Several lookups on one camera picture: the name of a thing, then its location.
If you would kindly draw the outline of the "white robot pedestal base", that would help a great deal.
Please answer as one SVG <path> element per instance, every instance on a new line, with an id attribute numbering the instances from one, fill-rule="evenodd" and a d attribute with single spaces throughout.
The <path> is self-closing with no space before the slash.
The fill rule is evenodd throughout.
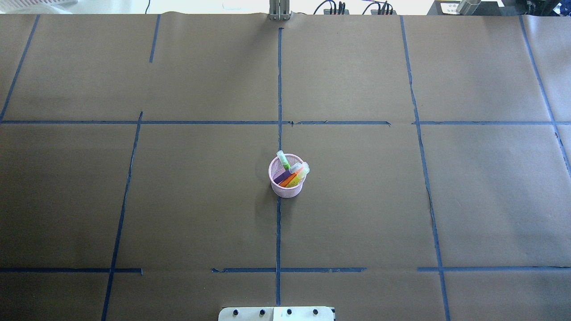
<path id="1" fill-rule="evenodd" d="M 335 321 L 334 308 L 324 305 L 225 307 L 219 321 Z"/>

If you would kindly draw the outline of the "pink mesh pen holder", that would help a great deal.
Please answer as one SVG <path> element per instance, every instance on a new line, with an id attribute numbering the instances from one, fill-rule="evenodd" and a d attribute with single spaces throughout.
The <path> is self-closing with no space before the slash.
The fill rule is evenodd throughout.
<path id="1" fill-rule="evenodd" d="M 286 153 L 284 153 L 284 154 L 287 157 L 287 159 L 289 160 L 289 163 L 291 166 L 293 166 L 295 163 L 303 163 L 302 159 L 300 159 L 298 156 L 296 156 L 294 154 L 286 154 Z M 278 184 L 274 183 L 273 179 L 274 179 L 274 177 L 277 177 L 278 175 L 283 173 L 283 171 L 284 171 L 284 168 L 282 167 L 279 159 L 276 156 L 273 159 L 273 161 L 270 163 L 269 171 L 268 171 L 271 187 L 272 187 L 274 193 L 276 195 L 278 195 L 279 197 L 281 197 L 281 198 L 293 198 L 296 195 L 298 195 L 300 193 L 300 191 L 302 190 L 302 185 L 303 185 L 305 179 L 303 179 L 295 187 L 292 187 L 292 188 L 281 187 Z"/>

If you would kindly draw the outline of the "small metal cup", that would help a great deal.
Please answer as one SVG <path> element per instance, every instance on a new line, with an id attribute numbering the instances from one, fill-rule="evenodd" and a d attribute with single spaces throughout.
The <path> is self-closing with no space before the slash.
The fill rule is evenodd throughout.
<path id="1" fill-rule="evenodd" d="M 461 16 L 471 16 L 481 4 L 481 0 L 461 0 L 455 12 Z"/>

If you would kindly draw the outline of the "aluminium frame post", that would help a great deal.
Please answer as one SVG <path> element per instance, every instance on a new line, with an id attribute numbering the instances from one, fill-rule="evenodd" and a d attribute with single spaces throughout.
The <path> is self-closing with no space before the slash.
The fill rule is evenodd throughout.
<path id="1" fill-rule="evenodd" d="M 291 18 L 290 0 L 269 0 L 270 21 L 289 21 Z"/>

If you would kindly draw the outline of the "green highlighter pen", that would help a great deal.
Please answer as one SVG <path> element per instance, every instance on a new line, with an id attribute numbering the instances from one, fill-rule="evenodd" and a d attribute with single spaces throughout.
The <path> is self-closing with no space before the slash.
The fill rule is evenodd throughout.
<path id="1" fill-rule="evenodd" d="M 291 165 L 289 163 L 289 160 L 287 159 L 286 155 L 284 154 L 283 150 L 279 150 L 277 152 L 277 158 L 280 161 L 282 167 L 284 168 L 284 170 L 289 170 L 291 168 Z"/>

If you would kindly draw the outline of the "orange highlighter pen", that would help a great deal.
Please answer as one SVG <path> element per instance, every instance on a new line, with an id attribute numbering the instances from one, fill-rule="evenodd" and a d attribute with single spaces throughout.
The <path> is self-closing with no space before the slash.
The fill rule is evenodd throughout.
<path id="1" fill-rule="evenodd" d="M 305 177 L 308 175 L 310 169 L 308 163 L 295 163 L 291 166 L 287 172 L 284 172 L 286 176 L 284 179 L 278 183 L 281 187 L 291 188 L 298 185 Z"/>

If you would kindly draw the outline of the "purple highlighter pen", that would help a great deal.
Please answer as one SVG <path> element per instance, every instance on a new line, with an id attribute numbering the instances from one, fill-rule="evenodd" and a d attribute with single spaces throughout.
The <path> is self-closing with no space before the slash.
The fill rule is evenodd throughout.
<path id="1" fill-rule="evenodd" d="M 280 183 L 282 183 L 282 181 L 285 181 L 288 177 L 290 177 L 292 174 L 294 174 L 296 171 L 300 170 L 301 168 L 302 168 L 302 163 L 295 163 L 288 170 L 284 170 L 283 173 L 281 173 L 277 177 L 274 177 L 273 182 L 279 185 Z"/>

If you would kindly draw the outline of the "black box on bench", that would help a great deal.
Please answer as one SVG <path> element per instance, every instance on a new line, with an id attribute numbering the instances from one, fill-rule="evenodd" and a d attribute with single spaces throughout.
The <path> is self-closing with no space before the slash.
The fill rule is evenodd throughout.
<path id="1" fill-rule="evenodd" d="M 505 6 L 498 1 L 434 0 L 427 16 L 503 16 Z"/>

